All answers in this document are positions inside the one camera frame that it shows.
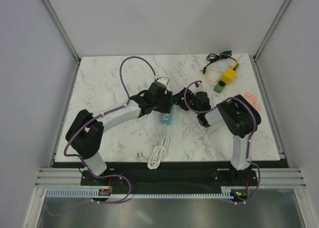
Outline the teal power strip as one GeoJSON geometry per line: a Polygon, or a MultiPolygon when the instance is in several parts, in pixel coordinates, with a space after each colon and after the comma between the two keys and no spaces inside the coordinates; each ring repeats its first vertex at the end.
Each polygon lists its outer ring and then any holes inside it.
{"type": "Polygon", "coordinates": [[[172,121],[172,114],[174,110],[174,105],[171,107],[170,113],[161,113],[159,116],[159,121],[163,125],[170,125],[172,121]]]}

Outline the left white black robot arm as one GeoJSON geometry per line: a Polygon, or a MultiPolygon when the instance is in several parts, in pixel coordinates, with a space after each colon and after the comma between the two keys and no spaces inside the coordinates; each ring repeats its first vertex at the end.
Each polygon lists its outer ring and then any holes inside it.
{"type": "Polygon", "coordinates": [[[99,148],[103,134],[126,121],[143,117],[153,111],[168,114],[172,107],[172,92],[167,89],[167,77],[155,80],[147,90],[129,98],[128,103],[94,116],[87,110],[81,110],[66,133],[67,145],[64,155],[71,146],[76,150],[84,165],[91,171],[92,179],[99,185],[109,181],[107,165],[103,161],[99,148]]]}

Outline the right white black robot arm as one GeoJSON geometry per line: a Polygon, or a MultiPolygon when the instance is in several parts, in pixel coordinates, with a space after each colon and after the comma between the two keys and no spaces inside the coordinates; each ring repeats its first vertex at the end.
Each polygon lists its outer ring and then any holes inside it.
{"type": "Polygon", "coordinates": [[[261,123],[260,114],[242,96],[228,98],[212,108],[207,92],[193,93],[184,88],[172,96],[172,103],[185,111],[197,114],[197,120],[203,127],[210,127],[225,122],[233,135],[231,165],[234,169],[228,172],[228,179],[234,185],[246,180],[245,169],[252,165],[249,159],[251,137],[261,123]]]}

